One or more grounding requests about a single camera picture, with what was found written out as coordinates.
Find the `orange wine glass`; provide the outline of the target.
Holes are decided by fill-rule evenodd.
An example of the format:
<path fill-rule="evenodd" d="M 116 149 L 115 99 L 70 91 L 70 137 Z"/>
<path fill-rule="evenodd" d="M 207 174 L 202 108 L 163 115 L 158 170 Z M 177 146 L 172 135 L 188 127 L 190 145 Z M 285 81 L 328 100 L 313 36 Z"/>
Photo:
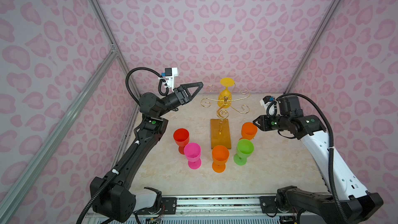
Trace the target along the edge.
<path fill-rule="evenodd" d="M 241 128 L 240 140 L 242 140 L 242 139 L 246 139 L 246 140 L 250 140 L 250 141 L 253 140 L 257 134 L 257 131 L 258 131 L 257 126 L 255 126 L 252 122 L 244 123 Z"/>
<path fill-rule="evenodd" d="M 226 163 L 229 159 L 229 150 L 222 145 L 215 146 L 212 149 L 212 169 L 217 173 L 222 173 L 226 169 Z"/>

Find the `green wine glass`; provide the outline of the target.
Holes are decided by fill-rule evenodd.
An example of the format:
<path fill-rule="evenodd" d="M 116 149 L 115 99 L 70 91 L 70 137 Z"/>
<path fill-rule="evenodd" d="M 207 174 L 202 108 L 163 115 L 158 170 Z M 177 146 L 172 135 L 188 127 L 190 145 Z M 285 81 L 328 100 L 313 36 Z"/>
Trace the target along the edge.
<path fill-rule="evenodd" d="M 251 156 L 254 150 L 255 147 L 250 140 L 239 140 L 236 147 L 236 154 L 233 157 L 234 162 L 238 166 L 244 166 L 247 163 L 247 158 Z"/>

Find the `red wine glass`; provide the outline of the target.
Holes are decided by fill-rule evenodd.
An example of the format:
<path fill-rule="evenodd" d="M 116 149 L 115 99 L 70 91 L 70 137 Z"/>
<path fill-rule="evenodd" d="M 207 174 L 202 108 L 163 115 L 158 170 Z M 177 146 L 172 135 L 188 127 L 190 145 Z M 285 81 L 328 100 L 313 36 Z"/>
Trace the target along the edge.
<path fill-rule="evenodd" d="M 173 138 L 175 143 L 178 145 L 179 153 L 184 155 L 184 148 L 189 144 L 190 141 L 189 131 L 187 129 L 180 128 L 174 132 Z"/>

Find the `pink wine glass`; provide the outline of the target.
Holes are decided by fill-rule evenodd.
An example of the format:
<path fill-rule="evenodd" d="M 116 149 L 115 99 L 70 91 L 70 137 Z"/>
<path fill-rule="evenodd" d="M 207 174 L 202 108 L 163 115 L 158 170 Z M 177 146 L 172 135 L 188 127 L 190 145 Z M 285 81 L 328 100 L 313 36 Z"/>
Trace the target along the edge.
<path fill-rule="evenodd" d="M 189 143 L 184 147 L 184 155 L 188 161 L 188 167 L 197 170 L 201 167 L 201 147 L 197 143 Z"/>

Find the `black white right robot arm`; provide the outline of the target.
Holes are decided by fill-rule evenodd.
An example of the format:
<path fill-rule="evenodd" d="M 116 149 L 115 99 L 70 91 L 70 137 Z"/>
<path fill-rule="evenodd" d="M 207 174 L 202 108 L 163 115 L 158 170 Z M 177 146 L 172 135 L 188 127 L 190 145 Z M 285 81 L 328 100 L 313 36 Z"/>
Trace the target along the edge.
<path fill-rule="evenodd" d="M 296 220 L 304 212 L 320 216 L 327 224 L 358 224 L 368 220 L 384 204 L 354 175 L 334 146 L 334 134 L 320 107 L 310 98 L 287 93 L 265 96 L 260 104 L 266 114 L 252 123 L 261 131 L 288 131 L 310 152 L 329 194 L 304 191 L 296 186 L 277 190 L 275 209 L 297 209 Z"/>

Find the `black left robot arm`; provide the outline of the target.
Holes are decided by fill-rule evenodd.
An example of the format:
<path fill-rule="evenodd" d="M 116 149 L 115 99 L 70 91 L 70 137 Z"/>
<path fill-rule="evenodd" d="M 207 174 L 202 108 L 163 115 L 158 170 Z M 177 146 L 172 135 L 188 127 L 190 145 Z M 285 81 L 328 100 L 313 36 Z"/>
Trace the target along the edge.
<path fill-rule="evenodd" d="M 108 217 L 108 222 L 115 220 L 121 223 L 142 209 L 152 213 L 161 209 L 161 191 L 146 187 L 141 192 L 132 193 L 132 181 L 149 152 L 166 131 L 168 120 L 163 115 L 191 102 L 202 88 L 201 82 L 189 83 L 180 85 L 163 98 L 150 92 L 140 97 L 138 105 L 142 122 L 133 130 L 134 142 L 104 177 L 95 177 L 91 182 L 91 199 L 77 223 L 82 223 L 90 209 Z"/>

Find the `yellow wine glass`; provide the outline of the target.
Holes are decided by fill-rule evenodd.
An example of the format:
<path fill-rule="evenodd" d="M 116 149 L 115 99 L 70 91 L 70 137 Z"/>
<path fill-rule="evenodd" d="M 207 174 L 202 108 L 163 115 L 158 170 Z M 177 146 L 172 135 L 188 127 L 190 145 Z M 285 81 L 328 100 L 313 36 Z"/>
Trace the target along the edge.
<path fill-rule="evenodd" d="M 221 108 L 228 108 L 232 103 L 232 93 L 229 88 L 235 87 L 235 82 L 233 79 L 226 77 L 221 79 L 220 83 L 225 89 L 219 93 L 218 106 Z"/>

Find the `amber wooden rack base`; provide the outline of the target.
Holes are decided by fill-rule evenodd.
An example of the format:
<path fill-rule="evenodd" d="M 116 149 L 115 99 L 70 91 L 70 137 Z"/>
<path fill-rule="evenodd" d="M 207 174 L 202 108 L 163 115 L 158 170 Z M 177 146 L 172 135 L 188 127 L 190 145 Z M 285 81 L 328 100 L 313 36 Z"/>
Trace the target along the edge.
<path fill-rule="evenodd" d="M 216 146 L 224 146 L 227 149 L 232 148 L 228 119 L 210 120 L 210 140 L 211 149 L 214 149 Z"/>

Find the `aluminium floor edge rail left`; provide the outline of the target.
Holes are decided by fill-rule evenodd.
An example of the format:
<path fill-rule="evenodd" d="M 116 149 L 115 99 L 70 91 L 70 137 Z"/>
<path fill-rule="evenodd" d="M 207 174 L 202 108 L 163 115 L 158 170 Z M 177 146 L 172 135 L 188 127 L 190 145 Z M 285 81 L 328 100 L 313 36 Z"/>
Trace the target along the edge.
<path fill-rule="evenodd" d="M 132 108 L 127 120 L 127 124 L 125 127 L 125 131 L 121 136 L 120 144 L 118 146 L 116 156 L 114 158 L 114 161 L 110 167 L 112 170 L 113 167 L 117 164 L 117 162 L 124 156 L 125 152 L 129 149 L 131 145 L 131 139 L 134 139 L 134 128 L 135 128 L 135 123 L 137 120 L 137 117 L 140 115 L 139 111 L 140 106 L 137 105 L 135 101 L 132 103 Z"/>

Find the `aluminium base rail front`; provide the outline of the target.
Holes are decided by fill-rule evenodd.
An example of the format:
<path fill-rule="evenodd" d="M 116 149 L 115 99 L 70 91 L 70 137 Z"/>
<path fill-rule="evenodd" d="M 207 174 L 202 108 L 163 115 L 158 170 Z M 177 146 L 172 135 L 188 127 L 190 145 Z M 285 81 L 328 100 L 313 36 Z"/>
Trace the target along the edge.
<path fill-rule="evenodd" d="M 280 210 L 276 196 L 164 196 L 156 212 L 127 214 L 127 224 L 322 224 L 324 220 L 299 207 Z"/>

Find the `aluminium corner frame post left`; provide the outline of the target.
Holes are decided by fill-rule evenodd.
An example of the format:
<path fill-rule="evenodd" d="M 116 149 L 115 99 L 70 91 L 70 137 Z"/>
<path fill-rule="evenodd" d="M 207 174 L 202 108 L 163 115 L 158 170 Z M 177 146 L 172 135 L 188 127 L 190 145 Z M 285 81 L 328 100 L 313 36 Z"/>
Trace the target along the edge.
<path fill-rule="evenodd" d="M 101 8 L 99 0 L 88 0 L 88 3 L 92 7 L 94 14 L 103 30 L 103 33 L 107 38 L 109 45 L 111 46 L 111 54 L 115 56 L 122 68 L 122 71 L 127 75 L 130 69 L 110 28 L 104 11 Z"/>

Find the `aluminium corner frame post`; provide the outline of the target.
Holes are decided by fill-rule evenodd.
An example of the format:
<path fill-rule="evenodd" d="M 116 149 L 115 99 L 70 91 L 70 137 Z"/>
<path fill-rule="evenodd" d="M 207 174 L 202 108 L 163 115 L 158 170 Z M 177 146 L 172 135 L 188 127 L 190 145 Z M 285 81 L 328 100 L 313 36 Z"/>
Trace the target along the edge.
<path fill-rule="evenodd" d="M 320 24 L 319 24 L 317 30 L 315 31 L 314 36 L 311 38 L 309 45 L 308 45 L 307 49 L 305 50 L 296 70 L 294 71 L 291 81 L 289 82 L 287 89 L 284 91 L 284 93 L 292 92 L 295 83 L 297 82 L 300 74 L 304 70 L 304 66 L 306 65 L 308 60 L 311 58 L 311 55 L 315 49 L 315 46 L 321 40 L 323 33 L 327 30 L 330 22 L 332 21 L 333 16 L 338 11 L 342 2 L 343 2 L 343 0 L 332 0 L 331 3 L 329 4 L 328 8 L 325 11 L 324 16 L 321 18 Z"/>
<path fill-rule="evenodd" d="M 111 54 L 115 56 L 122 68 L 122 71 L 127 75 L 130 69 L 110 28 L 104 11 L 101 8 L 99 0 L 88 0 L 88 3 L 92 7 L 94 14 L 103 30 L 103 33 L 107 38 L 109 45 L 111 46 Z"/>

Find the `aluminium corner frame post right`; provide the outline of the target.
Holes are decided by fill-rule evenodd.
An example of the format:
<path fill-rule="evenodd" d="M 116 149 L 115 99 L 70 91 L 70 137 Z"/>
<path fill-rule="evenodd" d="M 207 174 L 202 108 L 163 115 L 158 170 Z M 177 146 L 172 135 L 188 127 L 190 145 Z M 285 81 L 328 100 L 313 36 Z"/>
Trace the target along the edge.
<path fill-rule="evenodd" d="M 321 40 L 323 33 L 327 30 L 330 22 L 332 21 L 333 16 L 338 11 L 342 2 L 343 2 L 343 0 L 332 0 L 331 3 L 329 4 L 328 8 L 325 11 L 324 16 L 321 18 L 320 24 L 319 24 L 317 30 L 315 31 L 314 36 L 311 38 L 309 45 L 308 45 L 307 49 L 305 50 L 296 70 L 294 71 L 291 81 L 289 82 L 287 89 L 284 91 L 284 93 L 292 92 L 295 83 L 297 82 L 300 74 L 304 70 L 304 66 L 306 65 L 308 60 L 311 58 L 311 55 L 315 49 L 315 46 Z"/>

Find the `aluminium diagonal frame bar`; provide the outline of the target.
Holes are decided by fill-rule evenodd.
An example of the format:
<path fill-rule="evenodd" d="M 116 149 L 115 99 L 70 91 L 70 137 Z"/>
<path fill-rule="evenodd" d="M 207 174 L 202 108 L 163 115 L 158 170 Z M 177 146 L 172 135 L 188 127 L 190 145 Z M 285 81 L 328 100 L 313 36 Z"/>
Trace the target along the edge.
<path fill-rule="evenodd" d="M 7 224 L 10 222 L 15 212 L 18 210 L 19 206 L 22 204 L 25 197 L 35 184 L 42 170 L 49 162 L 60 143 L 66 137 L 78 115 L 84 109 L 93 92 L 97 89 L 106 72 L 114 63 L 117 55 L 118 52 L 116 50 L 109 52 L 106 59 L 83 87 L 81 93 L 70 105 L 63 118 L 45 140 L 44 144 L 27 165 L 18 180 L 13 184 L 10 191 L 1 203 L 2 224 Z"/>

